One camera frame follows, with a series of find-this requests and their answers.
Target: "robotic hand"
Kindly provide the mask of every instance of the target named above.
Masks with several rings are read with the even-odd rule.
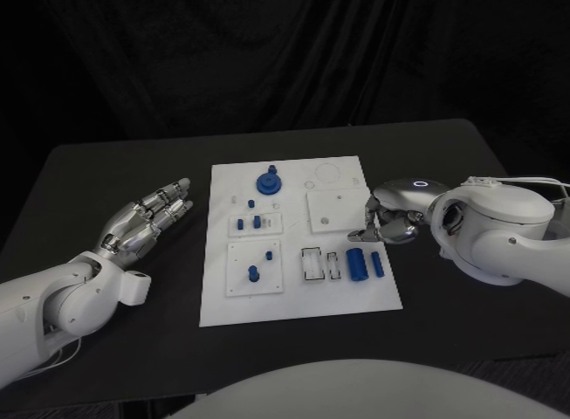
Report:
[[[117,303],[146,300],[150,277],[124,271],[192,207],[191,181],[129,203],[104,226],[94,251],[68,264],[0,284],[0,388],[113,316]]]
[[[553,184],[566,198],[549,202],[504,182]],[[570,197],[546,178],[478,178],[449,189],[424,179],[385,182],[367,202],[367,229],[352,242],[403,244],[430,225],[440,256],[492,285],[530,279],[570,297]]]

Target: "blue object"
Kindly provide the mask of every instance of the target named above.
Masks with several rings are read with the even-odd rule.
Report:
[[[260,280],[260,273],[257,272],[257,266],[250,266],[250,281],[257,282]]]
[[[345,252],[348,256],[349,276],[352,281],[364,281],[368,279],[367,264],[364,262],[362,249],[355,247]]]
[[[377,277],[383,278],[385,276],[385,273],[383,271],[381,258],[378,257],[378,252],[377,251],[374,251],[370,254],[370,258],[373,259],[373,264],[375,265]]]
[[[257,190],[263,195],[274,195],[280,191],[282,181],[276,172],[276,166],[271,164],[269,173],[264,173],[257,178]]]

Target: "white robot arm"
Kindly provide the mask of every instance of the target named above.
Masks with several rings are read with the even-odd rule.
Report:
[[[146,300],[150,277],[126,268],[191,208],[189,185],[181,179],[123,207],[94,252],[0,284],[0,388],[103,327],[120,301]]]
[[[424,179],[385,182],[367,202],[368,227],[349,240],[403,244],[429,224],[440,256],[472,278],[492,285],[530,279],[570,297],[570,197],[549,202],[501,181],[570,187],[546,178],[469,177],[452,190]]]

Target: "table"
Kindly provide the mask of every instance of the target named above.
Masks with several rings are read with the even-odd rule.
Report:
[[[424,177],[458,185],[505,175],[465,120],[59,147],[0,256],[0,282],[93,249],[104,222],[183,176],[195,206],[133,267],[153,277],[143,306],[120,305],[59,368],[0,391],[0,412],[205,393],[300,363],[373,358],[443,365],[570,347],[570,299],[524,281],[475,281],[424,229],[388,246],[401,311],[199,328],[211,165],[358,155],[371,188]]]

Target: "dark background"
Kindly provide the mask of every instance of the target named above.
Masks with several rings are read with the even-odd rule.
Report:
[[[570,1],[0,2],[0,249],[59,144],[448,118],[570,182]]]

